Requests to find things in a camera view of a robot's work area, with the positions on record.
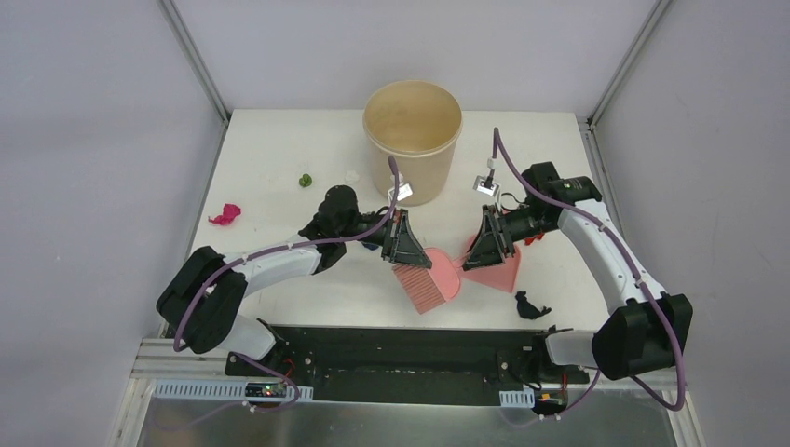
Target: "red wire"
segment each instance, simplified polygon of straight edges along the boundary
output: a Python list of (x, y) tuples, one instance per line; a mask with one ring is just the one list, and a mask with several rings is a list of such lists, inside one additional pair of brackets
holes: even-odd
[(293, 360), (291, 359), (286, 359), (285, 362), (291, 365), (291, 368), (288, 369), (288, 372), (285, 373), (285, 376), (291, 377), (291, 373), (293, 373), (293, 369), (296, 368), (296, 365), (293, 364)]
[(567, 372), (563, 372), (563, 387), (560, 394), (567, 400)]

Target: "green object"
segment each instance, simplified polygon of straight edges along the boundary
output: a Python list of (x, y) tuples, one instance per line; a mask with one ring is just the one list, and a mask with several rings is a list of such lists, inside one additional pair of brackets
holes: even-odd
[(310, 177), (310, 174), (304, 174), (301, 178), (299, 178), (299, 186), (307, 188), (311, 184), (313, 184), (313, 178)]

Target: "beige bucket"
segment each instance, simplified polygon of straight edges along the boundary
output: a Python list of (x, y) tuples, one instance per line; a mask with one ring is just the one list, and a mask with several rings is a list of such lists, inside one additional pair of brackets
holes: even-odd
[(461, 133), (461, 107), (453, 95), (430, 82), (395, 82), (373, 94), (362, 124), (375, 149), (373, 181), (381, 194), (392, 187), (388, 156), (414, 190), (401, 205), (426, 203), (442, 191)]

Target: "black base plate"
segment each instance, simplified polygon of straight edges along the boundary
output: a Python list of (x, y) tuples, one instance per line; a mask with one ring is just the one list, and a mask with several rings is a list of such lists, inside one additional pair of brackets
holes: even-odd
[[(313, 400), (499, 405), (499, 391), (519, 390), (536, 382), (540, 363), (532, 346), (546, 332), (442, 331), (406, 329), (299, 328), (274, 326), (287, 340), (261, 363), (286, 373), (300, 386), (312, 386)], [(266, 376), (233, 359), (230, 376)], [(526, 368), (533, 373), (526, 374)], [(540, 368), (539, 380), (586, 384), (576, 367)]]

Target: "brush bristles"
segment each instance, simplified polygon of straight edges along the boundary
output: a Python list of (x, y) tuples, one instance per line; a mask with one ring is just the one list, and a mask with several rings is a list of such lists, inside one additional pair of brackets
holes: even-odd
[(395, 265), (392, 267), (395, 274), (409, 299), (415, 305), (417, 312), (424, 314), (432, 308), (445, 303), (442, 292), (436, 286), (433, 278), (430, 277), (428, 269), (420, 267), (410, 267), (408, 265)]

